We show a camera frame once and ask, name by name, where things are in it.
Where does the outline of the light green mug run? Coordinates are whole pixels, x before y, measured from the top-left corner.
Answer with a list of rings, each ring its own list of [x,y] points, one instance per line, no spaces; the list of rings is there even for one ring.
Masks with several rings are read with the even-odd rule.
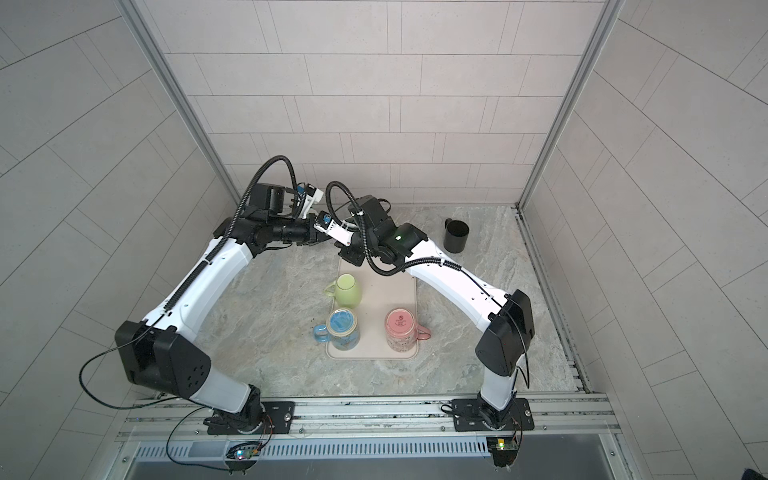
[[[362,300],[362,288],[352,274],[344,273],[324,289],[339,308],[355,309]]]

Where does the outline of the black mug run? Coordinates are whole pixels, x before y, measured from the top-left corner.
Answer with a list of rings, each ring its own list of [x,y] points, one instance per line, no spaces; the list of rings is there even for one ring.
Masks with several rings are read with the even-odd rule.
[[[470,233],[469,225],[464,221],[448,218],[444,222],[444,227],[445,250],[453,254],[463,252]]]

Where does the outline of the pink ghost mug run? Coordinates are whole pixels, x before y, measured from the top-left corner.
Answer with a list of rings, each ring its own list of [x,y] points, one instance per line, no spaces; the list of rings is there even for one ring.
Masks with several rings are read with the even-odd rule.
[[[386,339],[395,352],[407,352],[419,341],[429,340],[431,331],[421,326],[415,315],[404,308],[397,308],[388,313],[385,319]]]

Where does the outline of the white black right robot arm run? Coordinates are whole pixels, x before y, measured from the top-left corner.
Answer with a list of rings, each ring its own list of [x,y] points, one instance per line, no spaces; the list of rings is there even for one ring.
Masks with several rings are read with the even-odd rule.
[[[516,382],[530,379],[528,350],[535,336],[528,295],[520,290],[505,292],[472,274],[419,228],[410,223],[396,225],[375,197],[350,200],[348,211],[344,220],[334,211],[325,213],[316,227],[336,240],[347,262],[367,263],[385,277],[407,273],[459,308],[482,333],[475,347],[484,367],[478,416],[493,430],[508,424],[521,428]]]

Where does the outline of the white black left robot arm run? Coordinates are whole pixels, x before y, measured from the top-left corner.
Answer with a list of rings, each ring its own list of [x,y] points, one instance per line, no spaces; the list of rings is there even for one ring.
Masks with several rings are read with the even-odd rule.
[[[215,231],[199,263],[139,322],[115,334],[127,380],[212,409],[209,433],[249,434],[269,427],[260,390],[217,370],[195,345],[204,320],[229,283],[274,247],[311,245],[324,237],[312,207],[323,198],[311,184],[289,189],[257,184],[242,211]]]

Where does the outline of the blue butterfly mug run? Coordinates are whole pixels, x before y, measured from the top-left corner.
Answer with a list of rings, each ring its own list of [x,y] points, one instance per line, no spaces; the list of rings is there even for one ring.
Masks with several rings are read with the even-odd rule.
[[[313,328],[312,334],[316,342],[330,343],[340,351],[355,348],[360,340],[357,318],[346,308],[333,311],[324,324]]]

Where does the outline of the beige drying mat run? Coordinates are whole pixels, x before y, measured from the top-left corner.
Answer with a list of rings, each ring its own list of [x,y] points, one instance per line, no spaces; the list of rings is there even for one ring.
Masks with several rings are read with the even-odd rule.
[[[339,350],[333,344],[326,344],[327,355],[334,360],[396,360],[414,358],[419,345],[410,350],[398,352],[387,343],[385,320],[394,309],[404,308],[417,318],[416,279],[405,272],[392,277],[376,274],[363,262],[361,267],[338,259],[338,274],[351,274],[361,286],[362,300],[353,312],[358,321],[360,333],[358,344],[350,350]]]

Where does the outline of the right circuit board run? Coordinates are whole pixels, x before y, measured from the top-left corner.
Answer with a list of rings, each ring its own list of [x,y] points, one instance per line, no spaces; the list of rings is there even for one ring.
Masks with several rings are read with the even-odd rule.
[[[507,468],[514,464],[520,450],[520,441],[516,437],[487,437],[486,441],[495,467]]]

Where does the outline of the left green circuit board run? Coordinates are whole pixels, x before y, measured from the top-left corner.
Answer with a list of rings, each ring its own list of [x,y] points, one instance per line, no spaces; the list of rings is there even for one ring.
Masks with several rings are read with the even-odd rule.
[[[229,474],[245,475],[258,462],[263,445],[263,442],[249,441],[230,447],[224,457]]]

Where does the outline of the aluminium mounting rail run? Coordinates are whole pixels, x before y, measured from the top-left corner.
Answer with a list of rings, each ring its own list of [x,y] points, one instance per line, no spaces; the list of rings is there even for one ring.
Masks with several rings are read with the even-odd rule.
[[[492,430],[470,407],[456,413],[450,404],[473,395],[295,398],[293,410],[272,415],[274,440],[472,436]],[[178,402],[130,413],[118,427],[117,441],[266,440],[266,433],[209,435],[206,409]],[[619,433],[614,408],[604,394],[524,393],[509,407],[504,434],[530,435]]]

